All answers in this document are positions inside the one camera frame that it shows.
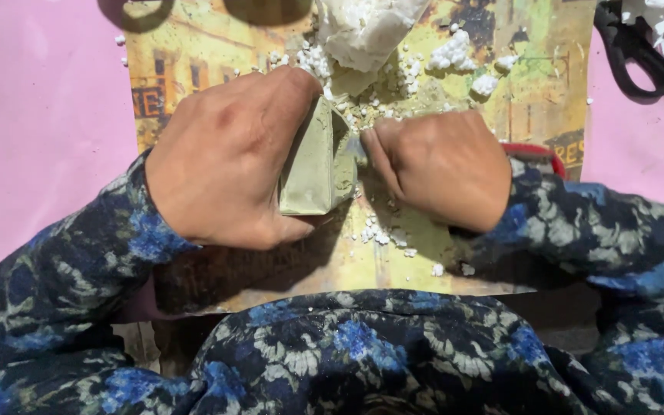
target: blue floral fabric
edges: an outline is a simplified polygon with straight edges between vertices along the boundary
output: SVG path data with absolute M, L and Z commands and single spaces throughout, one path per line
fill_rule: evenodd
M 600 290 L 580 360 L 493 298 L 391 289 L 229 315 L 186 377 L 134 368 L 108 318 L 199 248 L 155 209 L 146 155 L 0 263 L 0 414 L 664 413 L 664 204 L 517 161 L 476 260 L 530 250 Z

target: black scissors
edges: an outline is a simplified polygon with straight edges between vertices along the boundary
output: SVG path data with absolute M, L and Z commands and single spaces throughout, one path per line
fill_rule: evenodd
M 619 89 L 631 98 L 659 98 L 664 95 L 664 58 L 645 36 L 621 22 L 621 1 L 596 5 L 593 25 L 601 33 L 611 71 Z M 627 59 L 634 59 L 654 84 L 654 91 L 643 90 L 626 71 Z

